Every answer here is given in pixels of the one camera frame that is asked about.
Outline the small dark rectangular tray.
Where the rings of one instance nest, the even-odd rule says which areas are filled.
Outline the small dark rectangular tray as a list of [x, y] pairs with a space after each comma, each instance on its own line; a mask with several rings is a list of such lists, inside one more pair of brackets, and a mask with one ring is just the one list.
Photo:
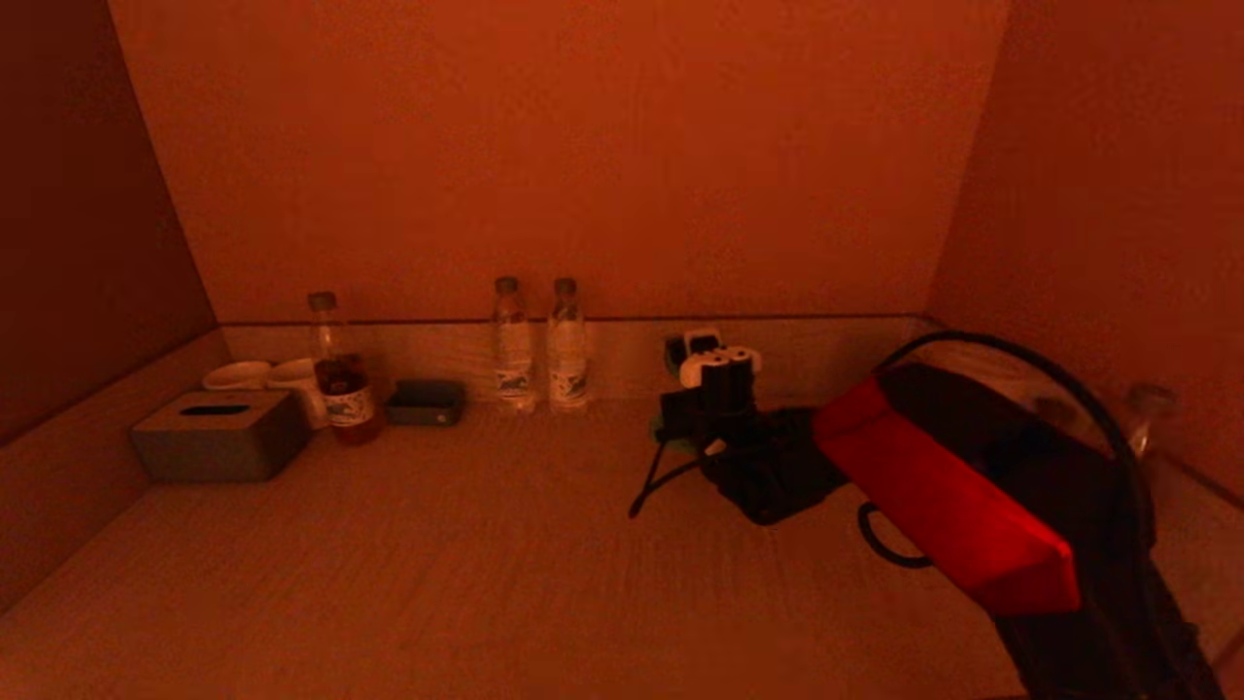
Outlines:
[[401, 378], [384, 402], [391, 425], [454, 426], [466, 407], [466, 385], [457, 380]]

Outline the clear water bottle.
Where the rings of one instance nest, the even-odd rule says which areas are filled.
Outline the clear water bottle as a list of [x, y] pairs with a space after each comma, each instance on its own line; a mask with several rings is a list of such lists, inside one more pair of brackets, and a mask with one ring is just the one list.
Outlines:
[[498, 399], [520, 415], [535, 412], [532, 325], [515, 276], [495, 279], [494, 378]]
[[588, 403], [587, 325], [576, 280], [556, 279], [554, 293], [546, 331], [549, 402], [555, 412], [576, 412]]

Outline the green microfibre cloth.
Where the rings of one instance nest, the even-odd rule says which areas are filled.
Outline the green microfibre cloth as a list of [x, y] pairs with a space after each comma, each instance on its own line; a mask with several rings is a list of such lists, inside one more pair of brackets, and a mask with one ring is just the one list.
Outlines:
[[[669, 372], [672, 377], [679, 378], [680, 364], [684, 363], [687, 356], [687, 344], [683, 336], [671, 334], [666, 337], [666, 354], [663, 354], [663, 362], [666, 362], [666, 371]], [[652, 420], [649, 421], [649, 433], [653, 441], [663, 444], [662, 439], [666, 436], [666, 409], [663, 409], [661, 404], [658, 404], [656, 415], [652, 417]], [[675, 453], [684, 453], [684, 455], [694, 455], [697, 451], [695, 443], [687, 436], [672, 439], [671, 443], [666, 443], [666, 446], [674, 449]]]

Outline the dark drink bottle white label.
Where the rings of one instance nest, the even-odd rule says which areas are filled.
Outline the dark drink bottle white label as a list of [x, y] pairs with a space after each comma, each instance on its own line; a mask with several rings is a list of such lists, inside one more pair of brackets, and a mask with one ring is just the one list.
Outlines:
[[1128, 409], [1127, 435], [1135, 456], [1143, 460], [1154, 443], [1154, 426], [1177, 412], [1179, 395], [1171, 387], [1137, 382], [1125, 394]]

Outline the half-full red tea bottle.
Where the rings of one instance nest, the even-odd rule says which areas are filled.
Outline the half-full red tea bottle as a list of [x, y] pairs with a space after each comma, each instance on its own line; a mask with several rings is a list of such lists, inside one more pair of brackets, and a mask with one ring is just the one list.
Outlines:
[[337, 441], [351, 446], [373, 441], [383, 430], [383, 412], [355, 334], [340, 318], [336, 293], [309, 293], [307, 305], [312, 315], [313, 375], [323, 398], [328, 428]]

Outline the grey tissue box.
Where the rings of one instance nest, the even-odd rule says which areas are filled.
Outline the grey tissue box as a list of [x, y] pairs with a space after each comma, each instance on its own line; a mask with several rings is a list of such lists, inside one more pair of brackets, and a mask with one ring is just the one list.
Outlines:
[[128, 434], [156, 482], [264, 482], [306, 448], [313, 430], [289, 390], [194, 390]]

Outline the white ceramic cup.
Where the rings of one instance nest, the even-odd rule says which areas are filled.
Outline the white ceramic cup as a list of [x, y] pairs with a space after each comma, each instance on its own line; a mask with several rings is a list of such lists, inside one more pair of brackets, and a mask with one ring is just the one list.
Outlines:
[[309, 426], [318, 431], [328, 426], [328, 409], [318, 387], [315, 366], [311, 358], [284, 362], [267, 372], [265, 387], [267, 390], [289, 390], [297, 398]]
[[272, 364], [267, 362], [235, 362], [216, 367], [202, 378], [205, 390], [265, 390]]

